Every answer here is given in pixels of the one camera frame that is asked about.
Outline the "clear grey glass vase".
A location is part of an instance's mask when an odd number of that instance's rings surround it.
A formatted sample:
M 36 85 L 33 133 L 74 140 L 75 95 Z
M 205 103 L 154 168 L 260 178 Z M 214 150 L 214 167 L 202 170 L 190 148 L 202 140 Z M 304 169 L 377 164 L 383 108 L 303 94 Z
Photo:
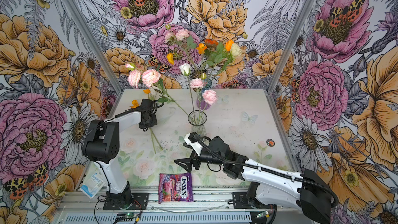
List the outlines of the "clear grey glass vase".
M 200 111 L 194 110 L 188 115 L 188 122 L 191 124 L 191 132 L 196 132 L 198 135 L 206 136 L 205 123 L 207 122 L 207 115 Z

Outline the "blue purple glass vase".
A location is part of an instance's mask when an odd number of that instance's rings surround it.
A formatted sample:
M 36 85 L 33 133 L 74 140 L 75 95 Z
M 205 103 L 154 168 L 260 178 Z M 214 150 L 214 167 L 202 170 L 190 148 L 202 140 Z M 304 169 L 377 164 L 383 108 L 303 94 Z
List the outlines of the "blue purple glass vase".
M 200 94 L 197 98 L 197 107 L 199 108 L 199 110 L 207 110 L 211 107 L 211 105 L 209 105 L 208 103 L 205 102 L 204 98 L 203 98 L 203 93 L 208 90 L 211 89 L 212 86 L 212 82 L 210 79 L 205 79 L 204 80 L 204 88 L 201 89 Z

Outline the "pink carnation flower stem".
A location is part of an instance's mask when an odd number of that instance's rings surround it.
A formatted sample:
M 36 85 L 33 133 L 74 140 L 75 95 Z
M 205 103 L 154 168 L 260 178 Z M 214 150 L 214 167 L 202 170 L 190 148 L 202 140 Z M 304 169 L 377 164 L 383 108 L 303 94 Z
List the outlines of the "pink carnation flower stem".
M 199 37 L 192 31 L 181 26 L 170 26 L 166 29 L 164 43 L 166 44 L 165 58 L 170 66 L 169 72 L 180 74 L 180 66 L 189 64 L 198 67 L 202 61 L 199 53 Z

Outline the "yellow orange poppy stem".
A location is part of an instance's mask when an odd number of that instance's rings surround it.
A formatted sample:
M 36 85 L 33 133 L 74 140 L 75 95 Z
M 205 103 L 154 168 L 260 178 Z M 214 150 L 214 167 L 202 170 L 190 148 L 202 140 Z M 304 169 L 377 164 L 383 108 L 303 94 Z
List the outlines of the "yellow orange poppy stem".
M 166 59 L 172 68 L 179 71 L 180 65 L 184 63 L 190 64 L 192 74 L 194 68 L 199 68 L 199 62 L 202 61 L 202 64 L 204 63 L 206 51 L 207 46 L 203 43 L 199 43 L 196 47 L 194 47 L 194 43 L 181 43 L 180 46 L 176 46 L 166 54 Z

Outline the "orange gerbera flower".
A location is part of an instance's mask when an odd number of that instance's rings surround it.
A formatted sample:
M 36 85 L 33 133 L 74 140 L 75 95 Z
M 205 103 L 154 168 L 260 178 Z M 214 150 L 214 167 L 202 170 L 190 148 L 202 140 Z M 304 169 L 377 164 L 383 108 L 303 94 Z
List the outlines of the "orange gerbera flower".
M 219 43 L 212 39 L 205 39 L 204 44 L 208 49 L 216 49 Z

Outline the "yellow orange rose flower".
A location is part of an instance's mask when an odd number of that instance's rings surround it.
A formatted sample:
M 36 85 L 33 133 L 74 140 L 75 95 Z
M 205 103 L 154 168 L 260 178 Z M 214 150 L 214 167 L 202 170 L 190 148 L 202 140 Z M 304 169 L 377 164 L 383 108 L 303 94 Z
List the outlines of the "yellow orange rose flower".
M 212 68 L 219 68 L 216 73 L 217 76 L 221 76 L 227 66 L 235 60 L 231 53 L 233 44 L 233 40 L 228 40 L 226 43 L 218 43 L 210 55 L 213 62 Z

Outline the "white rose flower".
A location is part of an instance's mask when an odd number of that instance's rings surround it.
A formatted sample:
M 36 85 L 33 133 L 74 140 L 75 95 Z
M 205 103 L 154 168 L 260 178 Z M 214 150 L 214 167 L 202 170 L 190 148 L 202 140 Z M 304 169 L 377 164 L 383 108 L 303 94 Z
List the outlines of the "white rose flower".
M 242 49 L 233 40 L 228 40 L 224 46 L 224 51 L 221 53 L 221 62 L 218 64 L 221 67 L 218 72 L 219 79 L 225 77 L 227 78 L 227 70 L 229 67 L 233 67 L 240 63 Z

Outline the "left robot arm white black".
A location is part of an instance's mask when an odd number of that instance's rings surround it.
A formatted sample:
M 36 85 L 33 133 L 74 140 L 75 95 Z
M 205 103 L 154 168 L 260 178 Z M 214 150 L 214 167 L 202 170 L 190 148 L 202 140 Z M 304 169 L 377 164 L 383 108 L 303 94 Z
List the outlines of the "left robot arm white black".
M 107 191 L 104 210 L 146 208 L 143 196 L 134 198 L 129 182 L 124 178 L 117 155 L 120 133 L 134 125 L 143 131 L 157 125 L 156 112 L 164 104 L 143 99 L 137 108 L 126 110 L 113 118 L 93 120 L 82 145 L 82 153 L 103 172 Z

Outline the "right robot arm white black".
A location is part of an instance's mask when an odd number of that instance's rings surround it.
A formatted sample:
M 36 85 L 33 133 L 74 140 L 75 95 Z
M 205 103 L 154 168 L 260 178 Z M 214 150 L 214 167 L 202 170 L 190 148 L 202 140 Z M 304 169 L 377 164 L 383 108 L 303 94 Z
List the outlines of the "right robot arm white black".
M 338 196 L 314 171 L 289 172 L 265 166 L 232 151 L 219 136 L 210 139 L 189 133 L 184 138 L 184 147 L 192 153 L 188 158 L 175 160 L 177 165 L 191 172 L 201 164 L 216 164 L 228 177 L 250 182 L 246 198 L 254 208 L 294 208 L 319 224 L 328 224 L 332 208 L 339 203 Z

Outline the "orange poppy stem on table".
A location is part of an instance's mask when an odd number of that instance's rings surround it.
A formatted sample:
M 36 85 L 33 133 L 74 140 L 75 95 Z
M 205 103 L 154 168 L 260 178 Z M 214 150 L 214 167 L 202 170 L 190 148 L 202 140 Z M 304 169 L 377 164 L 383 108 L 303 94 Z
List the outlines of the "orange poppy stem on table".
M 156 99 L 155 99 L 155 94 L 152 94 L 150 89 L 144 89 L 144 93 L 147 94 L 147 96 L 148 96 L 147 99 L 153 100 L 153 101 L 156 100 Z M 141 103 L 138 103 L 137 100 L 133 100 L 133 101 L 132 101 L 132 105 L 130 106 L 130 108 L 131 108 L 131 109 L 138 109 L 138 108 L 140 107 L 140 105 L 141 105 Z M 156 152 L 155 145 L 154 145 L 154 141 L 156 141 L 157 144 L 158 144 L 158 146 L 159 146 L 159 148 L 160 148 L 161 150 L 163 150 L 163 147 L 162 147 L 162 145 L 160 144 L 158 138 L 156 137 L 156 135 L 155 135 L 153 129 L 150 128 L 149 131 L 150 131 L 150 134 L 151 134 L 151 139 L 152 139 L 152 144 L 153 144 L 154 153 L 157 153 L 157 152 Z

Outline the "purple Fox's candy bag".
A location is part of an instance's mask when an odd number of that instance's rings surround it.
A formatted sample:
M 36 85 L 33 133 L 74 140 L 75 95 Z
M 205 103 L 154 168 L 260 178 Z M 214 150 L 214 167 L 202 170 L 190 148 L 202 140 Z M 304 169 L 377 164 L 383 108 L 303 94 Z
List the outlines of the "purple Fox's candy bag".
M 158 203 L 193 202 L 193 185 L 191 173 L 160 174 Z

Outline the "white blue packet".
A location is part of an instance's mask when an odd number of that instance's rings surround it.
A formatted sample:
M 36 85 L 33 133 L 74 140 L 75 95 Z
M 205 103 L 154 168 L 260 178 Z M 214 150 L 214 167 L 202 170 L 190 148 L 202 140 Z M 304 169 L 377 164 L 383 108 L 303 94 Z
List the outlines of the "white blue packet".
M 90 199 L 93 199 L 105 185 L 105 176 L 101 171 L 95 170 L 85 177 L 79 190 Z

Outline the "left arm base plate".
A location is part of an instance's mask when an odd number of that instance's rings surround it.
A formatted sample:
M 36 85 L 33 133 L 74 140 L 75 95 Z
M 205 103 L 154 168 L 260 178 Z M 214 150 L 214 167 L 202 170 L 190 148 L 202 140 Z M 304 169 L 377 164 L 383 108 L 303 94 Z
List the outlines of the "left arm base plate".
M 149 194 L 143 192 L 126 194 L 106 193 L 106 200 L 103 206 L 105 211 L 118 210 L 145 210 L 147 208 Z

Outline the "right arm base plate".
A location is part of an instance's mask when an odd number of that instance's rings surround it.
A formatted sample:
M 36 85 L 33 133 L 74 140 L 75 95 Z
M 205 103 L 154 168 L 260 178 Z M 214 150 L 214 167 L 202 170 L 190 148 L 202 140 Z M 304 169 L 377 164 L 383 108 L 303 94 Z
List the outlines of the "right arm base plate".
M 275 209 L 274 204 L 264 205 L 255 198 L 247 197 L 246 192 L 232 192 L 232 205 L 234 209 Z

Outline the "aluminium rail front frame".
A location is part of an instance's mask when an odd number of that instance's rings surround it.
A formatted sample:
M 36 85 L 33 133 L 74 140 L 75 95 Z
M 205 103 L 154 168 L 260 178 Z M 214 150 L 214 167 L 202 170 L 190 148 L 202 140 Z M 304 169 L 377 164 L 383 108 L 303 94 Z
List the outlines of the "aluminium rail front frame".
M 245 187 L 195 188 L 192 202 L 158 203 L 155 187 L 136 188 L 144 194 L 143 207 L 105 210 L 103 200 L 81 192 L 68 193 L 56 210 L 54 224 L 311 224 L 301 211 L 284 206 L 261 209 L 235 207 L 235 196 Z

